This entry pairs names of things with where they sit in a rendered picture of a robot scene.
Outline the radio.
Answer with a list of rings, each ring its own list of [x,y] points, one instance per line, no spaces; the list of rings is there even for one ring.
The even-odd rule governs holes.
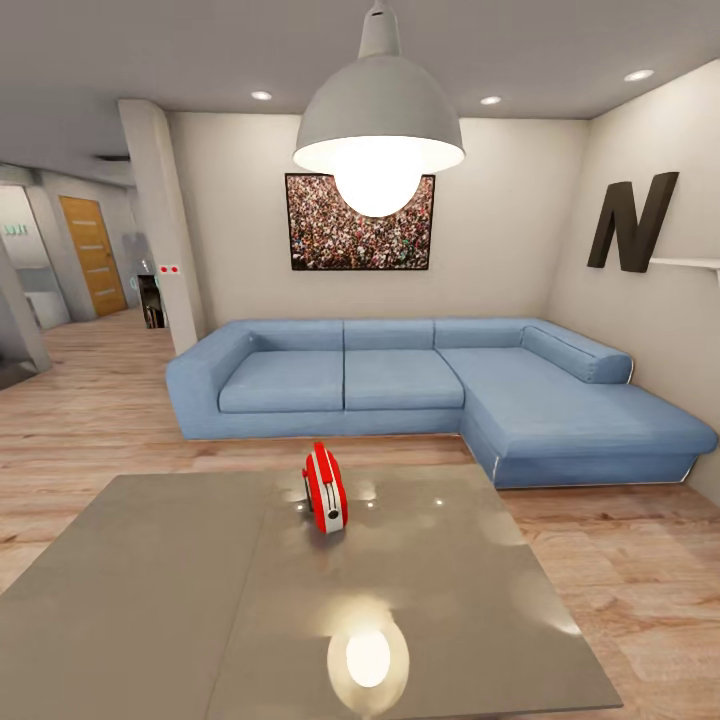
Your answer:
[[[310,498],[310,512],[314,512],[317,527],[323,533],[340,531],[348,523],[345,490],[333,453],[314,444],[315,452],[307,457],[307,469],[302,469]]]

